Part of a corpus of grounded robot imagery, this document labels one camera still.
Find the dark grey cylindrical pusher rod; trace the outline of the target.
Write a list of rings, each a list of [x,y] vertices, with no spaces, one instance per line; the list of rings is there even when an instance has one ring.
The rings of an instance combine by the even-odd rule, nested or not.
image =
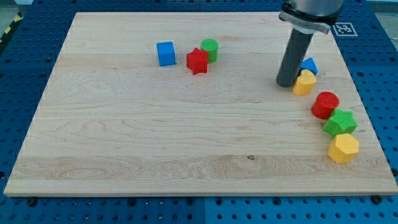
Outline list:
[[[294,85],[312,37],[313,34],[292,29],[276,78],[279,86],[287,88]]]

